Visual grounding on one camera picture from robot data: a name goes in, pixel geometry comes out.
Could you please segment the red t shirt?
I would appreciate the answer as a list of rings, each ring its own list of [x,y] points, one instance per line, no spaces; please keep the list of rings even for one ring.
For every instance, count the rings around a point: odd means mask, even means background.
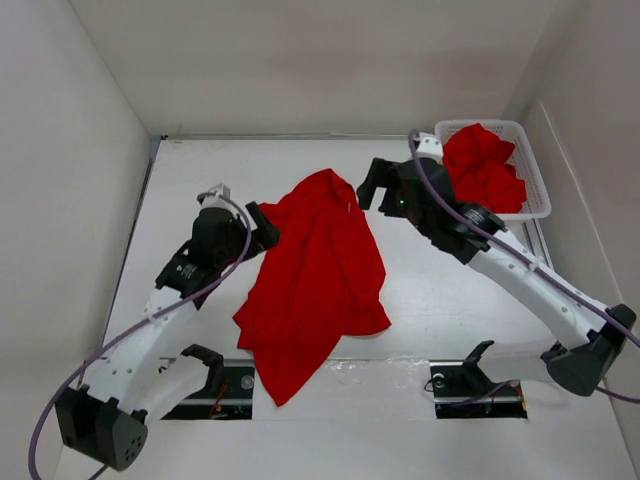
[[[233,319],[238,348],[252,353],[265,390],[282,407],[342,337],[390,328],[380,300],[386,271],[353,187],[331,169],[261,209],[280,240]]]

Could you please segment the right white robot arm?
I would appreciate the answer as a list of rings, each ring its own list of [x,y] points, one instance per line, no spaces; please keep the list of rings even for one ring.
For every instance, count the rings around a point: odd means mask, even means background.
[[[479,343],[464,359],[446,362],[457,396],[486,395],[509,381],[554,382],[581,397],[598,391],[621,353],[636,314],[582,295],[516,238],[486,207],[457,200],[444,166],[431,158],[372,160],[356,194],[362,209],[384,189],[382,214],[404,218],[433,247],[484,275],[551,332],[541,343]]]

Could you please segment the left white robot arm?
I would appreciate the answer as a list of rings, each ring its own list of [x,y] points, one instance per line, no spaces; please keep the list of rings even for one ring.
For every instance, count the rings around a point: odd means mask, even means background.
[[[159,273],[139,323],[108,343],[89,361],[82,385],[65,387],[54,403],[64,445],[118,472],[138,458],[152,423],[188,396],[212,396],[224,385],[223,355],[182,346],[179,334],[231,272],[279,241],[255,202],[240,208],[211,193],[198,201],[191,237]]]

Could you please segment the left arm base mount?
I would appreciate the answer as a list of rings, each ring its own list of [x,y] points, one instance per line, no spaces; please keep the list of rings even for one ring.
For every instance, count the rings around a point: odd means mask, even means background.
[[[163,420],[251,420],[256,370],[250,360],[225,360],[204,346],[181,352],[209,368],[204,387],[169,411]]]

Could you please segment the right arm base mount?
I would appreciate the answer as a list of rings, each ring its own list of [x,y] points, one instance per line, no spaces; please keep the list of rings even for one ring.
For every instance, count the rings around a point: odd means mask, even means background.
[[[430,378],[423,390],[433,395],[437,419],[528,418],[520,382],[493,382],[480,368],[494,344],[483,341],[462,360],[429,361]]]

